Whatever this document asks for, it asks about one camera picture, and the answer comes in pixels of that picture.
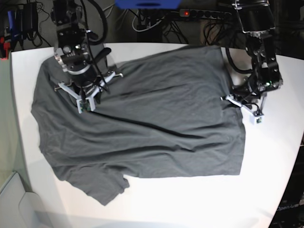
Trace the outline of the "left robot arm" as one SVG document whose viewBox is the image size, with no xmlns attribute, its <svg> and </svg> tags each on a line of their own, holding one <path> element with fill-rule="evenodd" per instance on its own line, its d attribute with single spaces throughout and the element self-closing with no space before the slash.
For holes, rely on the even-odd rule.
<svg viewBox="0 0 304 228">
<path fill-rule="evenodd" d="M 279 89 L 283 84 L 276 61 L 273 37 L 275 21 L 267 0 L 234 0 L 232 6 L 236 11 L 241 30 L 247 38 L 246 52 L 251 57 L 252 68 L 248 70 L 237 68 L 229 48 L 225 48 L 232 68 L 240 74 L 248 74 L 249 77 L 222 99 L 243 108 L 255 123 L 260 123 L 267 93 Z"/>
</svg>

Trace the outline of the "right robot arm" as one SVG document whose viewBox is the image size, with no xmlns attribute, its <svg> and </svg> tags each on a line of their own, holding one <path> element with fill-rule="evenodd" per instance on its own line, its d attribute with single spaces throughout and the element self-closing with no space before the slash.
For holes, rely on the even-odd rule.
<svg viewBox="0 0 304 228">
<path fill-rule="evenodd" d="M 69 82 L 59 82 L 58 88 L 73 96 L 81 108 L 93 109 L 101 102 L 103 91 L 109 92 L 108 82 L 114 72 L 103 74 L 97 63 L 111 53 L 103 48 L 93 55 L 91 47 L 104 42 L 108 25 L 102 8 L 94 0 L 90 4 L 97 10 L 102 26 L 102 37 L 91 31 L 88 26 L 84 2 L 76 4 L 73 0 L 55 0 L 51 18 L 56 25 L 57 44 L 54 47 L 55 60 L 67 74 Z"/>
</svg>

